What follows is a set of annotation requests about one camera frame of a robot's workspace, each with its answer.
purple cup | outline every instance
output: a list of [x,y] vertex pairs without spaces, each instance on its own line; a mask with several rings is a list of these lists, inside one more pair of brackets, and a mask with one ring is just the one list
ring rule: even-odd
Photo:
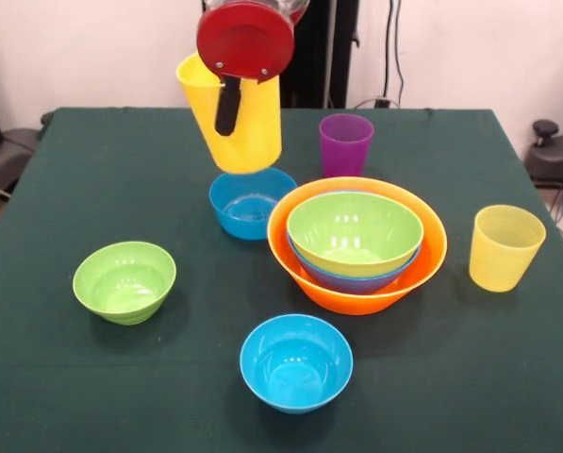
[[323,176],[361,176],[375,128],[371,121],[338,113],[319,124]]

stacked bowls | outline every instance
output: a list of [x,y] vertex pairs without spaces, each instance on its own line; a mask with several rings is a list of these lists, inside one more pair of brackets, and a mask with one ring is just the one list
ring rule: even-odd
[[415,194],[364,177],[298,187],[273,209],[274,256],[317,304],[369,314],[421,286],[442,265],[447,238]]

bowl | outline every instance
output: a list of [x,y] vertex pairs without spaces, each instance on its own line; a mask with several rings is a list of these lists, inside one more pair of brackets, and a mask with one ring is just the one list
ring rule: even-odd
[[249,175],[223,174],[212,182],[209,201],[228,234],[262,240],[274,205],[296,186],[291,176],[272,167]]
[[149,319],[173,287],[176,265],[152,243],[114,243],[88,256],[74,274],[75,297],[88,310],[124,326]]
[[306,413],[346,387],[353,354],[344,336],[324,320],[286,314],[248,335],[240,370],[249,389],[266,404],[285,413]]
[[[319,193],[356,190],[378,193],[403,203],[422,220],[425,234],[418,258],[386,288],[372,294],[344,294],[319,285],[291,251],[286,224],[299,203]],[[388,182],[366,177],[332,177],[298,187],[277,203],[268,226],[274,257],[316,304],[342,314],[370,314],[386,309],[410,291],[423,285],[440,268],[447,253],[447,235],[437,214],[417,195]]]
[[288,242],[290,243],[291,250],[298,258],[298,261],[300,261],[300,264],[306,273],[309,274],[317,283],[321,284],[328,290],[347,294],[369,294],[390,285],[392,281],[398,278],[406,270],[406,268],[411,265],[421,250],[421,247],[418,247],[409,261],[389,274],[377,277],[344,277],[326,272],[308,262],[306,258],[300,255],[300,252],[295,248],[295,245],[290,238],[288,238]]
[[339,191],[312,196],[288,218],[300,254],[326,272],[376,277],[403,266],[423,239],[419,217],[377,193]]

bowl rim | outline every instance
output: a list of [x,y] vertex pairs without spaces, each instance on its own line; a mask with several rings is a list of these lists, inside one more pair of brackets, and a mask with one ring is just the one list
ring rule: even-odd
[[[90,305],[88,305],[84,300],[82,300],[82,298],[78,295],[77,293],[77,282],[79,279],[79,275],[80,275],[80,271],[82,270],[82,268],[84,266],[87,265],[87,263],[94,258],[96,255],[102,253],[105,250],[108,250],[110,248],[115,248],[121,245],[130,245],[130,244],[136,244],[139,243],[141,245],[148,245],[156,250],[158,250],[159,252],[163,253],[163,255],[170,261],[171,265],[172,265],[172,278],[170,279],[170,283],[168,285],[165,286],[165,290],[162,292],[162,296],[158,297],[154,302],[152,302],[149,305],[146,305],[144,307],[141,307],[140,309],[136,309],[133,311],[102,311],[102,310],[97,310],[93,307],[91,307]],[[77,266],[77,268],[75,269],[74,272],[74,278],[72,280],[72,289],[74,291],[74,295],[75,298],[78,300],[78,302],[80,304],[82,304],[87,310],[92,311],[93,313],[99,314],[101,316],[116,316],[116,315],[131,315],[131,314],[135,314],[135,313],[139,313],[141,311],[144,311],[145,309],[148,309],[150,307],[153,307],[154,305],[157,304],[157,302],[159,302],[159,300],[162,297],[165,297],[170,290],[172,289],[172,287],[174,286],[174,282],[176,281],[176,262],[174,261],[174,258],[172,257],[172,255],[170,255],[170,253],[168,253],[164,248],[160,247],[159,245],[156,245],[154,243],[148,243],[145,241],[121,241],[118,243],[110,243],[109,245],[105,245],[104,247],[98,248],[96,250],[94,250],[92,253],[90,253],[85,259],[82,260],[82,262],[80,262],[80,264]]]
[[233,219],[233,220],[238,221],[238,222],[246,222],[246,223],[250,223],[250,224],[261,224],[263,222],[268,223],[270,215],[266,219],[261,219],[261,220],[246,220],[246,219],[241,219],[239,217],[229,215],[226,212],[224,212],[224,210],[222,210],[216,203],[214,203],[214,200],[212,198],[212,191],[214,190],[214,188],[216,188],[218,185],[220,185],[221,183],[223,183],[226,179],[229,179],[230,177],[253,176],[253,175],[265,174],[265,173],[270,173],[272,175],[281,176],[282,179],[284,179],[285,182],[289,183],[289,186],[290,186],[289,192],[293,191],[295,188],[298,187],[298,183],[293,179],[293,177],[291,177],[288,173],[284,172],[283,170],[279,170],[276,167],[268,167],[264,170],[260,170],[259,172],[246,173],[246,174],[241,174],[241,175],[234,175],[234,174],[230,174],[230,173],[222,173],[222,174],[216,176],[216,178],[209,185],[209,189],[207,191],[207,196],[209,198],[209,204],[212,206],[212,208],[214,208],[214,210],[216,211],[216,213],[218,215],[222,215],[223,217],[228,217],[228,218]]
[[[324,197],[327,197],[327,196],[331,197],[331,196],[344,195],[344,194],[347,194],[347,193],[349,193],[350,195],[353,195],[353,196],[358,196],[358,197],[370,197],[370,198],[383,199],[383,200],[389,201],[391,204],[393,204],[395,206],[399,206],[399,207],[402,207],[403,209],[405,209],[409,213],[409,215],[413,219],[415,219],[417,225],[419,226],[419,233],[418,233],[418,236],[417,236],[417,241],[415,241],[414,244],[412,246],[410,246],[407,249],[406,252],[403,252],[400,255],[397,255],[397,256],[392,257],[392,258],[388,258],[387,260],[376,260],[376,261],[367,262],[367,263],[363,263],[363,262],[354,263],[354,262],[346,262],[346,261],[342,261],[342,260],[334,260],[334,259],[331,259],[329,257],[325,257],[325,256],[323,256],[319,253],[313,252],[312,250],[308,249],[305,245],[301,244],[300,241],[296,241],[296,239],[294,238],[294,235],[291,233],[291,230],[290,230],[290,222],[291,222],[292,217],[294,217],[294,214],[296,213],[296,211],[298,209],[300,209],[306,203],[309,203],[309,202],[311,202],[312,200],[315,200],[315,199],[324,198]],[[417,247],[419,247],[422,244],[423,236],[424,236],[424,233],[425,233],[424,228],[423,228],[422,219],[420,219],[420,216],[417,215],[409,206],[406,206],[405,204],[403,204],[399,201],[393,200],[392,198],[390,198],[388,196],[380,195],[378,193],[371,193],[371,192],[365,192],[365,191],[342,191],[342,190],[330,191],[330,192],[325,192],[325,193],[318,193],[318,194],[311,196],[310,198],[303,200],[300,203],[298,203],[296,206],[293,207],[293,209],[290,211],[290,214],[288,215],[288,220],[286,221],[286,231],[287,231],[288,235],[290,236],[291,240],[294,242],[294,245],[296,245],[296,248],[300,247],[300,248],[304,249],[309,255],[312,255],[313,257],[316,257],[319,260],[322,260],[324,262],[340,264],[342,266],[349,266],[349,267],[354,268],[354,269],[369,269],[371,267],[380,266],[382,264],[390,264],[394,261],[402,260],[405,257],[412,255],[415,252],[415,250],[417,249]]]
[[[246,378],[245,376],[245,371],[243,370],[243,362],[242,362],[242,358],[243,358],[243,352],[245,350],[245,346],[247,345],[247,342],[256,334],[256,332],[266,326],[267,324],[273,323],[278,321],[279,319],[282,318],[307,318],[310,319],[316,323],[322,324],[328,328],[331,328],[331,330],[335,331],[338,335],[339,338],[341,339],[341,342],[343,344],[345,344],[346,348],[348,349],[348,357],[349,357],[349,370],[348,370],[348,376],[346,377],[345,381],[342,382],[342,384],[338,387],[338,389],[331,394],[331,396],[328,396],[325,400],[320,401],[316,404],[311,404],[309,406],[286,406],[283,404],[276,404],[273,401],[271,401],[270,399],[266,398],[264,395],[260,394],[259,392],[256,391],[256,389],[254,389],[254,387],[252,387],[252,385],[250,384],[250,381]],[[245,385],[248,386],[248,388],[252,391],[253,394],[255,394],[259,399],[261,399],[262,401],[264,401],[266,404],[273,406],[275,408],[279,408],[281,410],[286,410],[286,411],[308,411],[308,410],[315,410],[321,406],[324,406],[325,404],[329,403],[330,401],[334,400],[336,397],[338,397],[339,394],[341,394],[343,392],[343,390],[346,388],[346,386],[348,385],[348,382],[350,382],[350,379],[353,376],[353,371],[355,368],[355,358],[353,356],[353,349],[350,346],[350,343],[348,343],[348,340],[346,340],[346,337],[344,337],[344,335],[339,331],[339,329],[335,326],[333,326],[331,323],[328,323],[327,321],[325,321],[324,319],[321,319],[317,316],[312,316],[311,314],[302,314],[302,313],[286,313],[286,314],[280,314],[278,316],[274,316],[273,318],[269,318],[263,322],[261,322],[260,324],[258,324],[256,327],[254,327],[250,333],[248,334],[247,337],[245,337],[245,340],[243,340],[243,345],[241,346],[241,350],[240,350],[240,372],[241,372],[241,377],[243,378],[243,382],[245,382]]]
[[444,224],[442,223],[442,221],[440,220],[439,215],[432,209],[432,207],[430,207],[430,205],[428,205],[425,201],[423,201],[421,198],[419,198],[415,193],[408,191],[407,189],[401,187],[401,186],[397,186],[396,184],[392,184],[386,181],[381,181],[379,179],[373,179],[373,178],[369,178],[369,177],[362,177],[362,176],[337,176],[334,178],[326,178],[326,179],[316,179],[314,181],[308,182],[307,184],[304,184],[302,186],[297,187],[296,189],[294,189],[293,191],[291,191],[290,193],[288,193],[285,197],[290,196],[292,193],[294,193],[295,191],[299,191],[305,187],[312,187],[312,186],[318,186],[318,185],[323,185],[322,181],[330,181],[330,180],[336,180],[338,182],[342,182],[342,183],[350,183],[351,181],[355,181],[355,180],[362,180],[362,179],[366,179],[368,181],[373,182],[374,184],[382,184],[383,186],[387,186],[387,187],[394,187],[397,189],[400,189],[401,191],[405,191],[407,193],[409,193],[410,195],[414,196],[415,198],[417,198],[417,200],[419,201],[419,203],[422,203],[426,209],[430,210],[430,213],[433,215],[433,217],[435,218],[436,222],[438,223],[438,225],[440,226],[440,231],[442,233],[442,253],[441,256],[439,257],[438,262],[430,269],[430,271],[428,272],[428,274],[421,278],[417,283],[412,284],[411,286],[407,287],[407,288],[401,288],[400,290],[394,291],[392,293],[383,293],[383,294],[346,294],[346,293],[339,293],[337,291],[332,291],[332,290],[328,290],[326,288],[324,288],[321,285],[318,285],[317,283],[313,283],[312,281],[306,280],[305,278],[303,278],[302,276],[300,276],[299,274],[295,273],[292,269],[290,269],[290,267],[281,259],[281,257],[279,256],[279,252],[276,250],[276,247],[273,246],[273,241],[271,240],[271,230],[273,228],[273,224],[271,222],[271,219],[273,218],[273,215],[275,213],[276,210],[279,209],[279,205],[283,202],[283,199],[279,200],[279,203],[277,203],[274,208],[273,211],[271,212],[271,216],[269,217],[269,224],[267,225],[267,239],[268,239],[268,243],[269,243],[269,247],[271,248],[273,255],[275,257],[275,259],[279,262],[279,264],[281,264],[281,266],[286,270],[286,272],[288,272],[291,277],[293,277],[296,281],[298,281],[301,285],[305,285],[308,288],[312,288],[318,291],[321,291],[322,293],[331,295],[331,296],[336,296],[336,297],[346,297],[346,296],[350,296],[352,299],[356,299],[356,300],[376,300],[376,299],[380,299],[380,298],[390,298],[390,297],[395,297],[395,296],[403,296],[411,291],[413,291],[416,288],[419,288],[420,286],[422,286],[426,281],[428,281],[430,278],[432,278],[436,272],[439,271],[440,266],[442,266],[442,264],[444,263],[444,260],[446,259],[446,255],[447,255],[447,249],[448,249],[448,241],[447,241],[447,232],[446,229],[444,227]]
[[298,250],[296,248],[296,246],[293,244],[293,241],[291,240],[289,233],[288,233],[287,236],[288,236],[288,244],[291,247],[291,251],[293,251],[293,253],[296,255],[296,258],[298,258],[298,260],[306,261],[309,266],[311,266],[312,268],[314,268],[317,272],[320,272],[321,274],[325,274],[328,277],[337,278],[337,279],[341,279],[341,280],[372,281],[372,280],[379,280],[380,278],[388,278],[388,277],[392,277],[392,276],[401,274],[406,270],[407,267],[409,267],[413,263],[413,261],[420,255],[420,252],[422,251],[422,243],[420,243],[417,246],[417,248],[415,249],[415,252],[413,252],[413,255],[411,256],[411,258],[409,258],[409,260],[405,264],[401,265],[401,267],[397,268],[396,270],[394,270],[392,272],[388,272],[386,274],[381,274],[381,275],[375,276],[375,277],[349,277],[349,276],[341,276],[339,274],[334,274],[333,272],[325,271],[324,269],[317,266],[316,264],[313,264],[312,262],[310,262],[307,258],[305,258],[300,253],[300,250]]

table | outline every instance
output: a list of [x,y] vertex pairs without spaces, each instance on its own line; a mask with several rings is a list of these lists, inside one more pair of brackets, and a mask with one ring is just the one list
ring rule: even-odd
[[[276,166],[320,177],[323,110],[283,111]],[[0,453],[563,451],[563,242],[491,111],[362,110],[366,176],[425,199],[447,229],[439,273],[388,310],[342,316],[307,299],[266,242],[224,234],[214,166],[184,109],[61,109],[0,224]],[[508,294],[467,274],[472,220],[535,212],[545,245]],[[160,244],[179,276],[136,327],[87,312],[76,266],[108,243]],[[320,316],[355,371],[330,405],[287,416],[245,387],[238,357],[261,321]]]

